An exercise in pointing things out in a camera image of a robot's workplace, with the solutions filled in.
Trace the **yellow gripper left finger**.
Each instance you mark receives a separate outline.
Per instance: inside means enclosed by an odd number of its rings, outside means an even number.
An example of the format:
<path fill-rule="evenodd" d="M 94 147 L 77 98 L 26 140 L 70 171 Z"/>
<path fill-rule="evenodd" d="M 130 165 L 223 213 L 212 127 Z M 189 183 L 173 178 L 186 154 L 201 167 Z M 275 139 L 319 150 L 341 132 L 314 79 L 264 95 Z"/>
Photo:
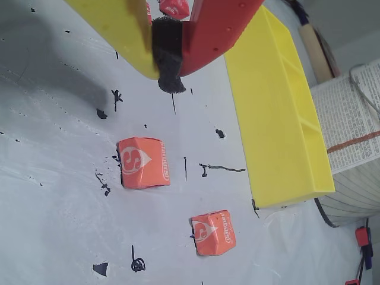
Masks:
<path fill-rule="evenodd" d="M 67 4 L 140 74 L 158 79 L 146 1 L 72 0 Z"/>

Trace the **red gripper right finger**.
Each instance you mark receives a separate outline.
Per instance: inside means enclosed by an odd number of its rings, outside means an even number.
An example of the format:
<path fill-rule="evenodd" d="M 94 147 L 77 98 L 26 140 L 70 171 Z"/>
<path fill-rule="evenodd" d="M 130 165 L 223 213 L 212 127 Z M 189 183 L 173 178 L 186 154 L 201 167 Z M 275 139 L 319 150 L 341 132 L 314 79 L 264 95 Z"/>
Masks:
<path fill-rule="evenodd" d="M 188 21 L 154 19 L 152 48 L 160 89 L 183 93 L 181 78 L 231 49 L 261 5 L 262 1 L 194 1 Z"/>

